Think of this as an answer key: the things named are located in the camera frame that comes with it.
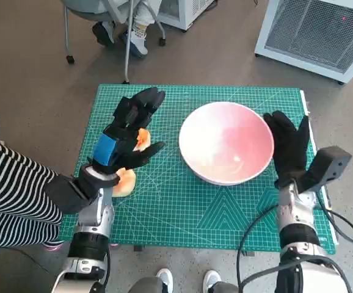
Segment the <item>right robot hand black glove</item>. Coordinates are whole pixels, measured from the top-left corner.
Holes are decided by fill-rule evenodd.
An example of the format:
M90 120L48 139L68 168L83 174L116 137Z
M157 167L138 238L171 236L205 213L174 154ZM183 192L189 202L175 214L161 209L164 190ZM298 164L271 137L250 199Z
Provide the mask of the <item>right robot hand black glove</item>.
M274 138L274 166L278 179L275 186L282 189L306 173L307 147L310 140L308 116L296 127L281 111L265 113L264 121Z

